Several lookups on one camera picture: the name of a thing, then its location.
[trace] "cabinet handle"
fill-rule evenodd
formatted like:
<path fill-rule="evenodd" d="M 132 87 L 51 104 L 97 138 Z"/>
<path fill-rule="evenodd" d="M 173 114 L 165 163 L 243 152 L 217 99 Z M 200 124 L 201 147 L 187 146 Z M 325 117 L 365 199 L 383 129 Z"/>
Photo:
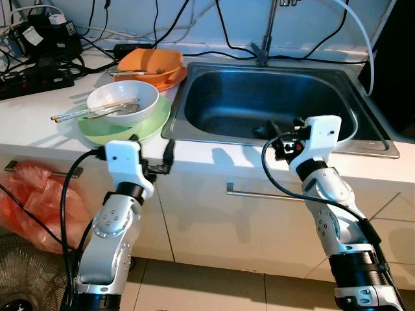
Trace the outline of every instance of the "cabinet handle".
<path fill-rule="evenodd" d="M 236 191 L 233 189 L 233 183 L 226 183 L 226 194 L 229 194 L 230 196 L 247 196 L 249 198 L 259 198 L 259 199 L 304 201 L 303 199 L 294 198 L 292 196 L 278 196 L 276 194 Z"/>
<path fill-rule="evenodd" d="M 14 168 L 17 165 L 17 163 L 18 163 L 17 161 L 10 161 L 9 164 L 6 165 L 6 167 L 5 167 L 5 172 L 11 172 L 11 173 L 16 172 L 14 170 Z M 71 178 L 73 178 L 73 179 L 79 178 L 83 171 L 84 171 L 84 169 L 82 167 L 77 167 L 75 169 L 75 171 L 73 172 Z M 67 174 L 62 173 L 62 172 L 51 172 L 51 176 L 52 177 L 66 177 Z"/>

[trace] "orange bowl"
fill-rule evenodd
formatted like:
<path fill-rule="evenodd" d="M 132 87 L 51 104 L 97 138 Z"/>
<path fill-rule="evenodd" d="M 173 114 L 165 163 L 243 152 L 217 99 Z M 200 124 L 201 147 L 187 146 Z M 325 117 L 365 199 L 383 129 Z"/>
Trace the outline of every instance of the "orange bowl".
<path fill-rule="evenodd" d="M 164 70 L 159 75 L 129 76 L 128 80 L 139 80 L 159 86 L 166 83 L 169 77 L 183 64 L 182 54 L 173 50 L 136 49 L 125 56 L 118 64 L 120 71 L 157 71 Z"/>

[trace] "metal spoon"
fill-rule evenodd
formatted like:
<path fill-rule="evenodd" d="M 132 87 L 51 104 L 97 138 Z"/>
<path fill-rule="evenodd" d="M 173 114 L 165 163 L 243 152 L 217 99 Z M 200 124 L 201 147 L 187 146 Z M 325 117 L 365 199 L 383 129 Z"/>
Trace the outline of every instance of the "metal spoon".
<path fill-rule="evenodd" d="M 103 113 L 101 115 L 94 115 L 93 117 L 84 117 L 83 119 L 86 119 L 86 120 L 98 119 L 98 118 L 104 117 L 106 115 L 110 115 L 112 113 L 120 112 L 120 111 L 125 113 L 125 114 L 129 114 L 129 113 L 137 112 L 137 111 L 139 111 L 139 109 L 140 109 L 139 104 L 128 104 L 128 105 L 125 105 L 125 106 L 117 107 L 116 110 L 112 110 L 112 111 L 109 111 L 107 113 Z"/>

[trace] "tiled floor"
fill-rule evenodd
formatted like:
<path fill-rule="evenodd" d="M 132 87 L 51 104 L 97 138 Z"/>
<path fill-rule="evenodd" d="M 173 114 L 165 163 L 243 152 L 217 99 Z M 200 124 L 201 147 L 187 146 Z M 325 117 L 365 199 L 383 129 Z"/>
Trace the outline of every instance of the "tiled floor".
<path fill-rule="evenodd" d="M 338 310 L 331 282 L 136 260 L 121 311 Z M 415 292 L 401 294 L 415 310 Z"/>

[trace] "chopsticks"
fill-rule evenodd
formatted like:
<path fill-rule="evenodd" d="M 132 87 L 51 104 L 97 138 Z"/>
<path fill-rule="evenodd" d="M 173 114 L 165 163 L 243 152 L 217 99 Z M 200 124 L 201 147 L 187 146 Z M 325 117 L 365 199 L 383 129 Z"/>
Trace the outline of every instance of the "chopsticks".
<path fill-rule="evenodd" d="M 164 69 L 157 69 L 156 71 L 142 71 L 142 70 L 131 70 L 131 71 L 107 71 L 110 76 L 145 76 L 145 75 L 161 75 L 165 72 Z"/>
<path fill-rule="evenodd" d="M 82 115 L 87 115 L 91 112 L 110 109 L 110 108 L 116 108 L 116 107 L 119 107 L 119 106 L 124 106 L 124 105 L 127 105 L 127 104 L 131 104 L 132 102 L 137 102 L 138 100 L 139 100 L 138 98 L 133 98 L 133 99 L 128 99 L 128 100 L 122 100 L 122 101 L 119 101 L 119 102 L 113 102 L 111 104 L 98 106 L 98 107 L 94 107 L 94 108 L 83 109 L 83 110 L 76 111 L 76 112 L 63 113 L 61 115 L 54 115 L 54 116 L 51 117 L 51 120 L 56 122 L 56 123 L 59 123 L 59 122 L 62 122 L 62 121 L 66 121 L 66 120 L 69 120 L 69 119 L 80 117 Z"/>

